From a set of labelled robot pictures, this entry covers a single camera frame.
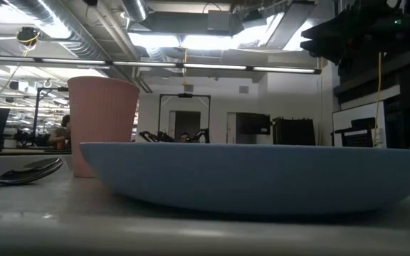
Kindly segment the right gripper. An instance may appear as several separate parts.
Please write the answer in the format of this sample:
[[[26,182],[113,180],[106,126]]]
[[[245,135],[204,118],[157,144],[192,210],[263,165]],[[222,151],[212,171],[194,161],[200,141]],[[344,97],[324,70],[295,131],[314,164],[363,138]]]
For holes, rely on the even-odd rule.
[[[312,57],[325,58],[340,66],[351,66],[363,52],[403,52],[407,50],[409,17],[406,0],[354,0],[339,16],[301,33],[300,47]],[[316,40],[334,38],[340,40]]]

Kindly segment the blue bowl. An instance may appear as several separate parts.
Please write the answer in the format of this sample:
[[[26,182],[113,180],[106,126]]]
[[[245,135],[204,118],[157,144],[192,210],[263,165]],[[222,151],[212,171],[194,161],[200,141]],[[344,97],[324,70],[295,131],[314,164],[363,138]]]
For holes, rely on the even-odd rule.
[[[239,215],[327,215],[410,196],[410,149],[91,142],[99,181],[140,201]]]

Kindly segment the pink ribbed cup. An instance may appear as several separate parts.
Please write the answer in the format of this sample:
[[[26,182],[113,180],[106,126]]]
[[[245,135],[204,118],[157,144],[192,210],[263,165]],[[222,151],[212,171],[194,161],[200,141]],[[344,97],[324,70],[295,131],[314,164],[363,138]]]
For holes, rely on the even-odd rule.
[[[68,91],[73,175],[93,178],[80,144],[129,142],[140,90],[128,81],[79,76],[68,80]]]

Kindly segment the black spoon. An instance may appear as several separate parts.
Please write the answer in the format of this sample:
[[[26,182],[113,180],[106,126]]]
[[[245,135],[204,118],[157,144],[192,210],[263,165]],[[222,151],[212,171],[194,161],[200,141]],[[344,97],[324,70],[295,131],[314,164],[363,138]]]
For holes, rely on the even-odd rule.
[[[0,185],[21,186],[45,178],[63,165],[60,158],[42,159],[24,166],[24,170],[12,169],[0,175]]]

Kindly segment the whiteboard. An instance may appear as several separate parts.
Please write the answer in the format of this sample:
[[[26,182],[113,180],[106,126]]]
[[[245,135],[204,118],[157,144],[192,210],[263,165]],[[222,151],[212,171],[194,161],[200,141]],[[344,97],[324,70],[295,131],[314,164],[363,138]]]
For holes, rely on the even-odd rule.
[[[363,119],[374,117],[376,119],[375,128],[372,130],[373,142],[376,148],[387,148],[384,103],[373,102],[358,107],[352,107],[347,110],[341,110],[332,114],[333,129],[331,132],[332,143],[334,146],[341,147],[341,139],[334,131],[351,127],[353,119]]]

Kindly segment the black cabinet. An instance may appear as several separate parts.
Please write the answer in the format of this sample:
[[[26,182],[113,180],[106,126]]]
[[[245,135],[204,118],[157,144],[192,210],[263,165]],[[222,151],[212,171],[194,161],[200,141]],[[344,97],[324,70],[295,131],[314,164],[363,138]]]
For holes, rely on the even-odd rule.
[[[312,119],[272,120],[273,144],[315,146],[315,128]]]

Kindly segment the long LED light bar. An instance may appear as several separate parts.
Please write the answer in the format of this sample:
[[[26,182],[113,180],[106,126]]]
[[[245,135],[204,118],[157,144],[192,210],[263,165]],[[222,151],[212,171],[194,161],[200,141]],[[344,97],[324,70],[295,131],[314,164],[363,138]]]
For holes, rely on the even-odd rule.
[[[319,75],[321,69],[271,67],[254,65],[224,65],[207,63],[167,63],[167,62],[143,62],[143,61],[118,61],[118,60],[83,60],[67,58],[39,58],[18,57],[0,55],[0,63],[20,64],[27,66],[72,65],[77,68],[110,68],[110,67],[136,67],[136,68],[179,68],[179,69],[205,69],[205,70],[230,70],[241,72],[260,73],[290,73],[302,75]]]

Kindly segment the grey door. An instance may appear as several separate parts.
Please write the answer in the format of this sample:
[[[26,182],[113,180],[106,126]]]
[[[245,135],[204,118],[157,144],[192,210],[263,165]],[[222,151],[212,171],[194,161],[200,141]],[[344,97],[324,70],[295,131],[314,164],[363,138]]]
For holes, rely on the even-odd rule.
[[[174,122],[174,138],[176,142],[180,142],[181,134],[189,133],[190,138],[193,137],[201,128],[201,113],[190,111],[176,111]]]

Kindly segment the black wall monitor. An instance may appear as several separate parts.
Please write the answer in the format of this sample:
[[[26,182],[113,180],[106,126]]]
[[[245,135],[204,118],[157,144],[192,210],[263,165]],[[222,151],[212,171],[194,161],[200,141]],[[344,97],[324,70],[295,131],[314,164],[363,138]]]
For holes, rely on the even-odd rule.
[[[237,113],[236,129],[239,134],[270,135],[271,120],[269,114]]]

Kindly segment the rectangular grey duct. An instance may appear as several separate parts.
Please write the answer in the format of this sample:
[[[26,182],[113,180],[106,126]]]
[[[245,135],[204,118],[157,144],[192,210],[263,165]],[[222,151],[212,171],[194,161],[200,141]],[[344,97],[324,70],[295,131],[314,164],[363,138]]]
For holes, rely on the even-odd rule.
[[[153,12],[128,28],[130,33],[233,36],[244,29],[235,14],[210,10],[207,13]]]

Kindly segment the black gantry frame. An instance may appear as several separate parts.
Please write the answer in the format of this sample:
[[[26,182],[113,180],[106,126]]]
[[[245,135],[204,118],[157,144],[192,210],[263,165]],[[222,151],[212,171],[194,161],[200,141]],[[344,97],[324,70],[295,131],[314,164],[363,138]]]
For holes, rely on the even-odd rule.
[[[38,113],[40,110],[40,102],[43,100],[46,95],[54,90],[59,91],[59,92],[68,92],[69,89],[67,87],[38,87],[36,93],[36,104],[35,104],[35,110],[34,110],[34,118],[33,118],[33,129],[32,129],[32,137],[36,136],[36,131],[37,131],[37,126],[38,126]]]
[[[186,93],[186,92],[179,93],[179,94],[164,94],[164,93],[159,94],[158,117],[157,117],[157,131],[158,132],[161,131],[160,124],[161,124],[162,106],[164,103],[167,103],[168,101],[166,100],[163,102],[162,98],[166,96],[167,97],[188,98],[188,99],[193,98],[193,97],[205,97],[208,99],[209,103],[206,104],[206,106],[208,107],[208,124],[207,124],[208,127],[205,129],[206,131],[204,132],[203,135],[205,136],[205,142],[210,143],[211,140],[210,140],[209,128],[210,128],[210,123],[211,123],[211,96],[210,95],[194,95],[194,94]]]

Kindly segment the round silver duct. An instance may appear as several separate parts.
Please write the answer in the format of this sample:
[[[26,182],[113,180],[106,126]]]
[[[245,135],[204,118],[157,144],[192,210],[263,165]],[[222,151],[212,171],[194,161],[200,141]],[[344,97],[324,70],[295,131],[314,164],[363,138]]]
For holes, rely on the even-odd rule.
[[[138,23],[149,15],[149,8],[144,0],[121,0],[123,9],[129,20]]]

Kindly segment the ribbed silver duct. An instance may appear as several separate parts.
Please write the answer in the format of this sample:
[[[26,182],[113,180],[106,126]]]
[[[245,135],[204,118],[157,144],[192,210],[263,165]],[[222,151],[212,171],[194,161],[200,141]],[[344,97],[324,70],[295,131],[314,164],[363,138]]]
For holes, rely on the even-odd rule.
[[[60,0],[3,0],[27,15],[47,36],[79,59],[109,60],[110,56]]]

